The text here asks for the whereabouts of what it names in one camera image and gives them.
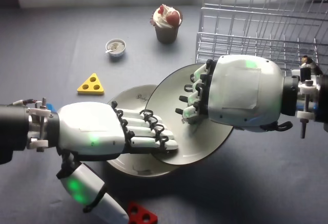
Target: yellow triangle block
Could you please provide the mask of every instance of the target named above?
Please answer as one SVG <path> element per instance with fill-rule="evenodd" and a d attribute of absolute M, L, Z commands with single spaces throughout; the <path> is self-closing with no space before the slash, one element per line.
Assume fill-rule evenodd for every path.
<path fill-rule="evenodd" d="M 79 94 L 103 95 L 104 89 L 98 79 L 98 76 L 93 73 L 79 88 Z"/>

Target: white plate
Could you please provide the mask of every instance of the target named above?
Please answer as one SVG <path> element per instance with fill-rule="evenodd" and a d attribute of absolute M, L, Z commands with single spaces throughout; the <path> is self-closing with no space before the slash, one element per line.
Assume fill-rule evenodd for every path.
<path fill-rule="evenodd" d="M 185 84 L 191 84 L 190 75 L 201 64 L 183 67 L 169 75 L 156 88 L 146 108 L 162 118 L 163 123 L 174 134 L 179 148 L 167 154 L 153 154 L 157 159 L 171 165 L 186 165 L 199 161 L 219 148 L 229 137 L 233 127 L 217 124 L 209 119 L 196 125 L 189 125 L 175 113 L 176 108 L 187 106 L 179 100 L 179 96 L 187 96 L 183 90 Z"/>
<path fill-rule="evenodd" d="M 110 105 L 112 101 L 116 101 L 118 108 L 143 110 L 155 89 L 156 85 L 134 87 L 120 93 L 108 104 Z M 139 177 L 160 176 L 178 168 L 178 166 L 160 162 L 151 154 L 122 154 L 117 159 L 107 162 L 119 171 Z"/>

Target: wire basket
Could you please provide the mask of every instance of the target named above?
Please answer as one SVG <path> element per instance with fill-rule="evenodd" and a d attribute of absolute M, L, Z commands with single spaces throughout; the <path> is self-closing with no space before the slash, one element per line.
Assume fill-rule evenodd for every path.
<path fill-rule="evenodd" d="M 247 54 L 290 74 L 304 55 L 328 70 L 327 0 L 203 0 L 196 62 Z"/>

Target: plate rim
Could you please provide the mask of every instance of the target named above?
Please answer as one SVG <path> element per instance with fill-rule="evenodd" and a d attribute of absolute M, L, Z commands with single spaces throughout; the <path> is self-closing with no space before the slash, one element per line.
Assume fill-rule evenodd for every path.
<path fill-rule="evenodd" d="M 189 64 L 189 65 L 186 65 L 186 66 L 184 66 L 184 67 L 181 67 L 181 68 L 179 68 L 179 69 L 177 69 L 177 70 L 175 70 L 174 72 L 172 72 L 171 74 L 169 74 L 167 77 L 165 77 L 165 79 L 163 79 L 158 85 L 157 85 L 157 87 L 155 88 L 155 90 L 153 91 L 153 93 L 152 93 L 152 95 L 149 97 L 149 100 L 147 101 L 147 104 L 146 104 L 146 108 L 147 108 L 147 105 L 148 105 L 148 103 L 149 103 L 149 101 L 151 100 L 151 98 L 152 98 L 152 96 L 153 96 L 153 94 L 156 92 L 156 90 L 157 90 L 157 88 L 160 86 L 160 84 L 162 84 L 167 78 L 169 78 L 172 74 L 174 74 L 175 72 L 177 72 L 177 71 L 179 71 L 179 70 L 181 70 L 181 69 L 184 69 L 184 68 L 187 68 L 187 67 L 189 67 L 189 66 L 192 66 L 192 65 L 203 65 L 203 64 Z M 157 158 L 157 156 L 156 156 L 156 154 L 154 154 L 154 153 L 152 153 L 152 155 L 153 155 L 153 157 L 155 157 L 157 160 L 159 160 L 160 162 L 162 162 L 162 163 L 164 163 L 164 164 L 168 164 L 168 165 L 172 165 L 172 166 L 187 166 L 187 165 L 192 165 L 192 164 L 195 164 L 195 163 L 198 163 L 198 162 L 200 162 L 200 161 L 202 161 L 202 160 L 204 160 L 204 159 L 206 159 L 206 158 L 208 158 L 209 156 L 211 156 L 213 153 L 215 153 L 226 141 L 227 141 L 227 139 L 230 137 L 230 135 L 231 135 L 231 133 L 232 133 L 232 131 L 234 130 L 234 127 L 233 126 L 229 126 L 229 125 L 224 125 L 224 126 L 227 126 L 227 127 L 231 127 L 231 130 L 230 130 L 230 132 L 229 132 L 229 134 L 227 135 L 227 137 L 223 140 L 223 142 L 214 150 L 214 151 L 212 151 L 209 155 L 207 155 L 207 156 L 205 156 L 205 157 L 203 157 L 202 159 L 200 159 L 200 160 L 197 160 L 197 161 L 194 161 L 194 162 L 190 162 L 190 163 L 188 163 L 188 164 L 181 164 L 181 165 L 177 165 L 177 164 L 170 164 L 170 163 L 168 163 L 168 162 L 166 162 L 166 161 L 162 161 L 162 160 L 160 160 L 159 158 Z"/>
<path fill-rule="evenodd" d="M 140 86 L 134 86 L 134 87 L 131 87 L 131 88 L 129 88 L 129 89 L 126 89 L 126 90 L 120 92 L 119 94 L 115 95 L 114 97 L 112 97 L 112 98 L 107 102 L 107 105 L 110 105 L 110 102 L 111 102 L 111 101 L 114 101 L 113 99 L 115 99 L 116 97 L 120 96 L 121 94 L 123 94 L 123 93 L 125 93 L 125 92 L 128 92 L 128 91 L 130 91 L 130 90 L 132 90 L 132 89 L 135 89 L 135 88 L 146 87 L 146 86 L 155 87 L 155 90 L 156 90 L 156 88 L 157 88 L 158 85 L 155 85 L 155 84 L 147 84 L 147 85 L 140 85 Z M 163 161 L 157 159 L 153 154 L 151 154 L 151 155 L 152 155 L 157 161 L 159 161 L 160 163 L 162 163 L 162 164 L 166 164 L 166 163 L 164 163 Z M 171 171 L 169 171 L 169 172 L 167 172 L 167 173 L 164 173 L 164 174 L 154 175 L 154 176 L 147 176 L 147 175 L 134 175 L 134 174 L 129 174 L 129 173 L 123 172 L 122 170 L 116 168 L 116 167 L 113 166 L 111 163 L 109 163 L 109 161 L 111 161 L 111 160 L 107 160 L 107 161 L 106 161 L 107 164 L 108 164 L 109 166 L 111 166 L 112 168 L 114 168 L 115 171 L 117 171 L 118 173 L 120 173 L 120 174 L 122 174 L 122 175 L 125 175 L 125 176 L 128 176 L 128 177 L 135 177 L 135 178 L 142 178 L 142 179 L 145 179 L 145 178 L 152 179 L 152 178 L 157 178 L 157 177 L 169 176 L 173 171 L 176 171 L 177 169 L 180 168 L 180 165 L 171 165 L 171 164 L 169 164 L 170 166 L 175 166 L 175 169 L 173 169 L 173 170 L 171 170 Z"/>

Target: red block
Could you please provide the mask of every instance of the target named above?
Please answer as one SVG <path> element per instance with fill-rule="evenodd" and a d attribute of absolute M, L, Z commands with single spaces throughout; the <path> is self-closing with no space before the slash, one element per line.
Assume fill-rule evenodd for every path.
<path fill-rule="evenodd" d="M 128 206 L 129 224 L 157 224 L 157 216 L 135 202 Z"/>

